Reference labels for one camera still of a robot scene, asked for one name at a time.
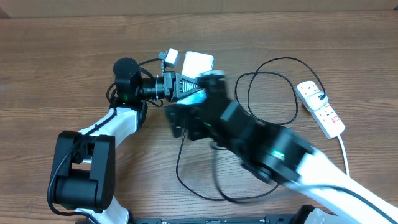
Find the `blue Galaxy smartphone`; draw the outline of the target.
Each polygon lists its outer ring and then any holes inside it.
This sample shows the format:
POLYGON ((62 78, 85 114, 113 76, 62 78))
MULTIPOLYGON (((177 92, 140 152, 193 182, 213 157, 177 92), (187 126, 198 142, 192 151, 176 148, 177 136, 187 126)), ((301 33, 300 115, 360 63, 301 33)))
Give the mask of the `blue Galaxy smartphone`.
MULTIPOLYGON (((187 51, 182 67, 182 75, 190 78, 197 78, 203 72, 207 72, 213 69, 214 57, 209 54, 203 54, 199 52, 187 51)), ((206 98, 204 90, 200 90, 186 98, 178 100, 177 103, 183 105, 190 105, 195 103, 201 103, 206 98)))

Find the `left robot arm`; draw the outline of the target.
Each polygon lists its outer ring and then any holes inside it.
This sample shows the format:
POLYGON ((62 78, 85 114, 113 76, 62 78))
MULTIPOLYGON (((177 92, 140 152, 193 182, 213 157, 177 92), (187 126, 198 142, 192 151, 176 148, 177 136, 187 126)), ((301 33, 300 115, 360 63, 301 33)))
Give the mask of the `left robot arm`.
POLYGON ((167 70, 177 59, 170 52, 160 54, 162 74, 156 77, 132 58, 115 62, 115 79, 106 92, 106 116, 78 132, 58 135, 47 190, 53 213, 81 215, 90 223, 134 223, 132 213, 114 196, 116 148, 142 127, 149 103, 197 103, 204 99, 196 78, 210 71, 214 63, 211 55, 188 51, 181 73, 167 70))

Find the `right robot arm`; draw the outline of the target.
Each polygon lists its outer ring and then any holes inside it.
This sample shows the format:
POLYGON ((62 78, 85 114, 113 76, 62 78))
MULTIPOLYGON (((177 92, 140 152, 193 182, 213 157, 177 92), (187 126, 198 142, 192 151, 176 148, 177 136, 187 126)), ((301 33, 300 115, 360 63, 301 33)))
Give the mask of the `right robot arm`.
POLYGON ((187 128, 192 141, 212 138, 242 160, 263 182, 274 181, 322 204, 348 223, 397 223, 397 207, 348 177, 327 156, 294 133, 274 123, 259 123, 237 101, 228 98, 221 70, 197 78, 175 74, 172 99, 200 90, 195 104, 165 107, 173 135, 187 128))

